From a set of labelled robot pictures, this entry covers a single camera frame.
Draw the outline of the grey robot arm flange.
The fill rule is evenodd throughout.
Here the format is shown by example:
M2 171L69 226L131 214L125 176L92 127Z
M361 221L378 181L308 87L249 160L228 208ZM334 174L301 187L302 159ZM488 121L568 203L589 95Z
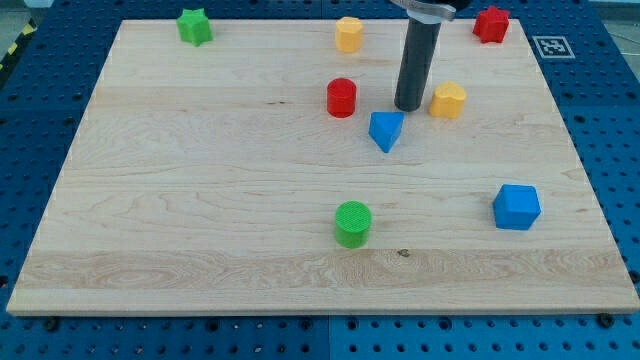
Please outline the grey robot arm flange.
M390 0L407 15L423 24L452 21L456 14L471 4L471 0Z

